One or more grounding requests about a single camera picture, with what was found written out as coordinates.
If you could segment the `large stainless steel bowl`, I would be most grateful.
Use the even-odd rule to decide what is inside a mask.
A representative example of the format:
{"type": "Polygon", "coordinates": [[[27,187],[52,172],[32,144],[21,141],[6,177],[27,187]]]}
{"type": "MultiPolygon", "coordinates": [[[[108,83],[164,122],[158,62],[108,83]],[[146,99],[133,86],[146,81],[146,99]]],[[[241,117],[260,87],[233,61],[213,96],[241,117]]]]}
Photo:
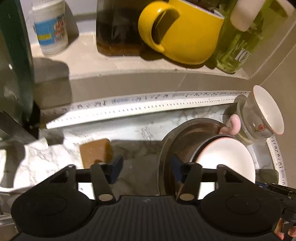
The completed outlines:
{"type": "Polygon", "coordinates": [[[211,137],[218,135],[224,124],[211,118],[194,118],[170,131],[163,139],[159,154],[158,187],[160,195],[175,195],[180,185],[170,168],[173,154],[184,163],[194,161],[197,153],[211,137]]]}

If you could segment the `white ceramic floral bowl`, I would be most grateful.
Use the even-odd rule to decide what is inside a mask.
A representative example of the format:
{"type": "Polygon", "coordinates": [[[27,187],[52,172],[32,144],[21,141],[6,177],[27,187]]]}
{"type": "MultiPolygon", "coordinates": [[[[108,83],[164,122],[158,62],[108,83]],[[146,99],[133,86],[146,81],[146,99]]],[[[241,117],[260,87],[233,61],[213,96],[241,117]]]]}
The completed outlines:
{"type": "Polygon", "coordinates": [[[248,149],[237,139],[220,137],[211,141],[192,161],[206,169],[216,169],[220,164],[225,165],[249,181],[255,182],[253,158],[248,149]]]}

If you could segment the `pink child's steel bowl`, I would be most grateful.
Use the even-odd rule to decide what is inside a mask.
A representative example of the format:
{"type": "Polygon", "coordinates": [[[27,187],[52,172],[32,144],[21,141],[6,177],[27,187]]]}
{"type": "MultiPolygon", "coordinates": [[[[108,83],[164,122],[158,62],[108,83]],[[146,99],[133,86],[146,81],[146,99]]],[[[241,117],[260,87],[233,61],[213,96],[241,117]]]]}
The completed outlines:
{"type": "Polygon", "coordinates": [[[189,162],[196,162],[203,149],[211,142],[222,137],[234,138],[240,130],[240,123],[232,124],[232,128],[229,128],[219,121],[203,118],[200,129],[200,132],[195,132],[193,135],[193,140],[196,141],[196,149],[189,162]]]}

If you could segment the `clear plastic lidded container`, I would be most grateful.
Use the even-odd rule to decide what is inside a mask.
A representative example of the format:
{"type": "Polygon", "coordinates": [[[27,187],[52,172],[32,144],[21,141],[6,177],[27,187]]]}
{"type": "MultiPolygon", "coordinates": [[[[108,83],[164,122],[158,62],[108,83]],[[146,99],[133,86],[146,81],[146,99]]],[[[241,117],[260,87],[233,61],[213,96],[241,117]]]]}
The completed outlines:
{"type": "Polygon", "coordinates": [[[235,137],[245,146],[251,146],[257,143],[258,139],[247,129],[246,122],[243,120],[242,109],[246,100],[247,97],[242,94],[237,96],[234,103],[230,104],[224,111],[222,121],[229,128],[232,128],[232,124],[240,123],[240,130],[235,137]]]}

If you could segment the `white music-note edge strip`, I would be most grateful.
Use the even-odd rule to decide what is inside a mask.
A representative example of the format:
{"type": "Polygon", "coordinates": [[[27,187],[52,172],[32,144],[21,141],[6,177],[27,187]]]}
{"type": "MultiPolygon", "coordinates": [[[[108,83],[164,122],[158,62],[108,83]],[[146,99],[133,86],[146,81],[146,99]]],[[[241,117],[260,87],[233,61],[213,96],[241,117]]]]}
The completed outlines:
{"type": "Polygon", "coordinates": [[[115,152],[128,162],[130,178],[157,181],[162,141],[171,130],[194,118],[225,123],[235,104],[248,96],[244,91],[176,92],[128,96],[74,103],[42,112],[45,127],[40,136],[49,145],[62,144],[69,161],[81,164],[79,146],[107,138],[115,152]]]}

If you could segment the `white floral bowl on container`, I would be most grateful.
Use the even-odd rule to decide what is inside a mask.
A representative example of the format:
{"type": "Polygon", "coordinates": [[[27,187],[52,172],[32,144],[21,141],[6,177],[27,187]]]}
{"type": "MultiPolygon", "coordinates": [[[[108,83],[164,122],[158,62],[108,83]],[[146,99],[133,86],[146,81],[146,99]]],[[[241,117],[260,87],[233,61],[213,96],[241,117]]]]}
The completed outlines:
{"type": "Polygon", "coordinates": [[[267,90],[252,88],[242,108],[243,121],[254,139],[270,138],[284,133],[285,124],[278,105],[267,90]]]}

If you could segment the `yellow ceramic mug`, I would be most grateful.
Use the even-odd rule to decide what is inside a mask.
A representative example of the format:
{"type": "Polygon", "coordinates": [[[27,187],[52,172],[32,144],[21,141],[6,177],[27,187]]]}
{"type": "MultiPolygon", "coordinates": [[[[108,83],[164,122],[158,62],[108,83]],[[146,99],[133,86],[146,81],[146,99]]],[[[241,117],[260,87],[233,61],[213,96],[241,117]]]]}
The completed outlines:
{"type": "Polygon", "coordinates": [[[188,1],[153,1],[138,18],[138,32],[154,51],[185,65],[199,65],[213,54],[225,17],[188,1]]]}

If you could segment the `dark glass jar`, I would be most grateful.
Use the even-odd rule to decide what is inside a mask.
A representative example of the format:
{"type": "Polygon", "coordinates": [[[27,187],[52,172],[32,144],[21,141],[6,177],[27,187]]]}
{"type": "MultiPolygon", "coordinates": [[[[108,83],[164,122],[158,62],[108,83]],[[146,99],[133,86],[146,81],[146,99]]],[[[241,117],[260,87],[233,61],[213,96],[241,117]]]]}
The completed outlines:
{"type": "Polygon", "coordinates": [[[96,45],[107,56],[137,56],[144,44],[138,18],[151,1],[105,0],[97,2],[96,45]]]}

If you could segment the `white plastic labelled jar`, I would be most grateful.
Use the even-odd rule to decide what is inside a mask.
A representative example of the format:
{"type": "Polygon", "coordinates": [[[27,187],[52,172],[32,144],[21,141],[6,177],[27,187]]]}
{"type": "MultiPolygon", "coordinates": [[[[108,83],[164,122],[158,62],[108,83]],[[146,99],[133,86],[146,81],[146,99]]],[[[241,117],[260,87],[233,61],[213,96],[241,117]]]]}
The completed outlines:
{"type": "Polygon", "coordinates": [[[68,46],[65,1],[33,1],[32,14],[42,53],[51,56],[63,51],[68,46]]]}

